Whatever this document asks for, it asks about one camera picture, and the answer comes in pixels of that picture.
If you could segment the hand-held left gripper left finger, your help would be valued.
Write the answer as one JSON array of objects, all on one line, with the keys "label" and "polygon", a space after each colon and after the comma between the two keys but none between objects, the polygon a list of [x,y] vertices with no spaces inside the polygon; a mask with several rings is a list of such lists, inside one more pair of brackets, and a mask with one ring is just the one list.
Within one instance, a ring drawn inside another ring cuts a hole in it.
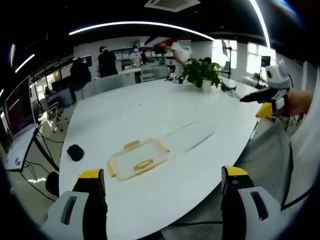
[{"label": "hand-held left gripper left finger", "polygon": [[48,209],[40,227],[50,240],[106,240],[107,212],[104,170],[88,170],[78,176]]}]

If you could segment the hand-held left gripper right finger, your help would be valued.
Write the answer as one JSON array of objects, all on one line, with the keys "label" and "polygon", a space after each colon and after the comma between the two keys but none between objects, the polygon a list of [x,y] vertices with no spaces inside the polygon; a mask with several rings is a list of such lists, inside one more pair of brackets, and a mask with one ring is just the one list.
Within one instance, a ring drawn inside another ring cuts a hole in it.
[{"label": "hand-held left gripper right finger", "polygon": [[288,224],[280,203],[239,167],[221,170],[223,240],[274,240]]}]

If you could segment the person's right hand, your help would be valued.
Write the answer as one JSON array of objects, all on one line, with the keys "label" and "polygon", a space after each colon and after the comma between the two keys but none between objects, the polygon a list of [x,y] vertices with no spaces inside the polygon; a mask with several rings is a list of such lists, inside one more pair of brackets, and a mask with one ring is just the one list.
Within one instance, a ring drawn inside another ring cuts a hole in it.
[{"label": "person's right hand", "polygon": [[287,92],[287,105],[282,109],[284,117],[306,115],[309,112],[314,93],[309,90],[290,88]]}]

